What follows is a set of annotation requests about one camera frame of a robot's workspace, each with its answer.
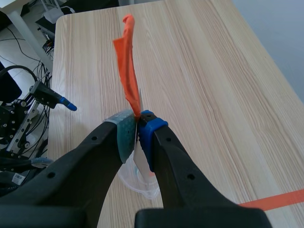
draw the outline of blue gripper pad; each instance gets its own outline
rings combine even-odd
[[[112,115],[104,122],[117,125],[117,145],[120,159],[123,163],[127,161],[135,146],[136,120],[131,109],[123,110]]]

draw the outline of orange rag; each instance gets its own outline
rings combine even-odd
[[[135,20],[131,14],[123,18],[125,23],[123,36],[113,40],[117,54],[117,63],[120,80],[123,84],[125,98],[129,101],[136,118],[141,114],[141,103],[139,98],[137,80],[133,65],[132,38]]]

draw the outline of white label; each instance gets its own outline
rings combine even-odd
[[[22,184],[22,182],[24,181],[25,177],[15,173],[15,175],[13,176],[13,179],[11,180],[12,182],[14,182],[17,185]]]

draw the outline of wooden table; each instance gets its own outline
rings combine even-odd
[[[229,0],[168,0],[64,16],[53,89],[77,105],[50,114],[49,156],[75,148],[129,108],[112,40],[135,18],[133,58],[143,105],[169,122],[227,198],[242,203],[304,188],[304,106]],[[100,227],[132,227],[146,200],[116,176]],[[274,227],[303,227],[304,203],[267,211]]]

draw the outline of wire bundle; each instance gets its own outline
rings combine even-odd
[[[30,69],[28,69],[27,67],[24,67],[24,66],[19,66],[15,63],[12,63],[14,64],[15,66],[9,66],[9,67],[6,67],[5,69],[3,69],[1,72],[0,72],[0,77],[1,75],[4,75],[6,72],[8,72],[10,69],[14,69],[14,68],[22,68],[22,69],[25,69],[26,71],[28,71],[32,77],[34,78],[34,81],[41,81],[43,82],[47,87],[50,88],[50,80],[52,78],[52,75],[50,75],[49,71],[47,70],[47,68],[44,66],[44,64],[40,61],[40,60],[37,60],[35,58],[32,58],[28,55],[26,55],[22,49],[21,49],[21,46],[20,46],[20,43],[18,40],[23,40],[23,39],[20,39],[20,38],[16,38],[15,34],[9,29],[7,28],[11,34],[13,35],[14,40],[17,41],[18,43],[18,46],[19,46],[19,49],[21,51],[21,53],[23,55],[25,55],[26,57],[30,58],[30,59],[33,59],[35,61],[38,62],[38,65],[34,68],[33,71],[31,71]],[[44,49],[44,51],[46,52],[46,54],[48,56],[50,56],[50,58],[52,59],[53,56],[53,51],[54,51],[54,43],[50,40],[47,40],[45,42],[45,44],[43,45],[42,47]],[[37,122],[32,126],[32,128],[26,133],[26,136],[28,136],[29,134],[31,134],[32,132],[34,132],[35,129],[37,129],[37,127],[43,123],[44,124],[44,127],[43,127],[43,130],[42,130],[42,133],[39,137],[39,139],[35,142],[34,145],[32,145],[30,148],[28,148],[27,150],[25,150],[22,154],[25,154],[26,152],[29,152],[31,149],[33,149],[32,153],[30,154],[29,158],[33,155],[33,153],[35,152],[35,150],[37,149],[38,145],[39,145],[39,142],[42,140],[42,137],[44,135],[44,133],[46,132],[47,128],[48,128],[48,125],[49,125],[49,110],[50,108],[47,107],[46,105],[43,106],[43,111],[40,115],[40,117],[38,118]]]
[[[46,54],[50,57],[52,57],[52,52],[54,50],[54,43],[50,40],[47,40],[45,42],[45,44],[42,46],[43,50],[46,52]],[[52,76],[50,76],[50,73],[48,72],[48,70],[46,69],[46,67],[44,66],[44,64],[39,61],[37,67],[34,69],[34,71],[37,70],[37,79],[38,81],[43,82],[47,87],[50,88],[50,80],[52,78]],[[46,105],[43,106],[43,112],[40,115],[39,119],[37,120],[36,124],[27,132],[27,136],[29,134],[31,134],[42,122],[44,123],[44,128],[42,131],[41,136],[39,137],[39,139],[37,140],[37,142],[32,145],[30,148],[28,148],[26,151],[24,151],[22,154],[25,154],[26,152],[30,151],[31,149],[34,148],[34,150],[32,151],[31,155],[29,157],[31,157],[34,153],[34,151],[37,149],[39,142],[41,141],[44,133],[46,132],[48,125],[49,125],[49,110],[50,108],[47,107]]]

